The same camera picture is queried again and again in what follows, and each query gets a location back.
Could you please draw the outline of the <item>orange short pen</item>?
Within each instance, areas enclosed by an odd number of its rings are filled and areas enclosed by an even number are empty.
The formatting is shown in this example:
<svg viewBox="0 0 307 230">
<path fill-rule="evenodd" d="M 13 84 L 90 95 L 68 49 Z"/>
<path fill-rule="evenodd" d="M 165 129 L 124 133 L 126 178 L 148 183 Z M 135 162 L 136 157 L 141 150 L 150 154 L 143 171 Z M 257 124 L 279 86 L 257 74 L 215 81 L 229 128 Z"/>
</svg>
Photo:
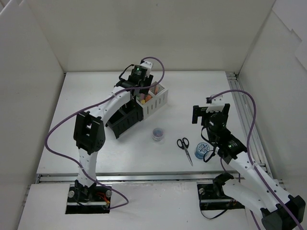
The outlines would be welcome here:
<svg viewBox="0 0 307 230">
<path fill-rule="evenodd" d="M 154 94 L 157 95 L 158 93 L 159 93 L 159 88 L 156 87 L 155 90 L 154 90 Z"/>
</svg>

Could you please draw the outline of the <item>black handled scissors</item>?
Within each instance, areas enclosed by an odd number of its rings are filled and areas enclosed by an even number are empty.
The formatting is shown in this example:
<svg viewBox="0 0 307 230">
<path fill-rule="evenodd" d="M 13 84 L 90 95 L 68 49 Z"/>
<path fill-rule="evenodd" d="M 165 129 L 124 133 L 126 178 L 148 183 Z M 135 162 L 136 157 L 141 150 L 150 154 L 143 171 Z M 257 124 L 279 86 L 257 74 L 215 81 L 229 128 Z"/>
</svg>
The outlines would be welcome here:
<svg viewBox="0 0 307 230">
<path fill-rule="evenodd" d="M 186 138 L 186 137 L 183 137 L 183 138 L 179 138 L 177 140 L 177 146 L 184 150 L 186 156 L 187 156 L 187 159 L 188 161 L 190 162 L 191 166 L 193 166 L 193 162 L 192 162 L 192 159 L 191 159 L 191 156 L 189 154 L 189 151 L 188 151 L 188 148 L 189 148 L 189 140 Z"/>
</svg>

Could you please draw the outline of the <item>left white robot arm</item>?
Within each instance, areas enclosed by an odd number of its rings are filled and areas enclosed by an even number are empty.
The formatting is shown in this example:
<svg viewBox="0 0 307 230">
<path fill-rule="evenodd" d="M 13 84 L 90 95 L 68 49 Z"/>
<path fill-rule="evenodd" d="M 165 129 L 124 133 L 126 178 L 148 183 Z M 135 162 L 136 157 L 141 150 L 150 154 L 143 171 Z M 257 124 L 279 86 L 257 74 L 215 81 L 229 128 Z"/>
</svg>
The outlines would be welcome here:
<svg viewBox="0 0 307 230">
<path fill-rule="evenodd" d="M 92 185 L 96 181 L 97 154 L 106 141 L 106 123 L 120 107 L 140 93 L 140 87 L 151 85 L 152 67 L 153 63 L 149 61 L 135 65 L 128 79 L 121 79 L 114 86 L 108 95 L 109 101 L 77 114 L 73 139 L 76 141 L 79 163 L 82 165 L 76 181 L 81 186 L 78 194 L 83 200 L 90 201 L 96 195 L 96 189 Z"/>
</svg>

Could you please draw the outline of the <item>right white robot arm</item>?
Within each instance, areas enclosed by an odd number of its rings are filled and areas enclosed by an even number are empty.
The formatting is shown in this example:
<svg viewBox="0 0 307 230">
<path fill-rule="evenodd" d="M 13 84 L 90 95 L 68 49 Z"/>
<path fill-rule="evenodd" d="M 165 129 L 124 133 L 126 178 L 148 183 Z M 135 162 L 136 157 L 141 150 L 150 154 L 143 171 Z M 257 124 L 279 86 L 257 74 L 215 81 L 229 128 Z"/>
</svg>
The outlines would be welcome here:
<svg viewBox="0 0 307 230">
<path fill-rule="evenodd" d="M 213 180 L 212 191 L 217 197 L 229 196 L 261 218 L 267 230 L 292 230 L 302 227 L 306 203 L 297 195 L 292 196 L 273 180 L 248 155 L 247 147 L 227 129 L 230 105 L 193 106 L 192 123 L 201 118 L 208 141 L 215 147 L 214 153 L 235 169 L 246 182 L 243 186 L 231 174 L 224 172 Z"/>
</svg>

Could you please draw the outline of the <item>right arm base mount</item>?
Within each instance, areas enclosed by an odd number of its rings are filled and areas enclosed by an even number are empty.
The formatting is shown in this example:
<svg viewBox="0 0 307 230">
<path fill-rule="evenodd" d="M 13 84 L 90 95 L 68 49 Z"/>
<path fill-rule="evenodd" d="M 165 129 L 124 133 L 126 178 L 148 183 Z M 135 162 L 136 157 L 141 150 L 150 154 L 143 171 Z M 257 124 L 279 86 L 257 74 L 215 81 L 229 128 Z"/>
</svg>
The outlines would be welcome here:
<svg viewBox="0 0 307 230">
<path fill-rule="evenodd" d="M 197 184 L 199 209 L 207 220 L 214 220 L 227 211 L 244 209 L 245 206 L 232 197 L 225 195 L 220 187 L 213 182 Z"/>
</svg>

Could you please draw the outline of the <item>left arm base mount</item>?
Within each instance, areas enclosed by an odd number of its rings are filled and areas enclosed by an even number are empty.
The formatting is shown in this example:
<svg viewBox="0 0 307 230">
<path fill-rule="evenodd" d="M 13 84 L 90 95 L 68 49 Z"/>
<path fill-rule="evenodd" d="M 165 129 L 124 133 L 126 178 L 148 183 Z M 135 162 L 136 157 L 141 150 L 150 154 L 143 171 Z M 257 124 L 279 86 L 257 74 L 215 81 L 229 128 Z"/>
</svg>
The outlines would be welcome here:
<svg viewBox="0 0 307 230">
<path fill-rule="evenodd" d="M 70 185 L 65 214 L 108 214 L 112 191 L 100 185 L 82 187 L 76 181 Z"/>
</svg>

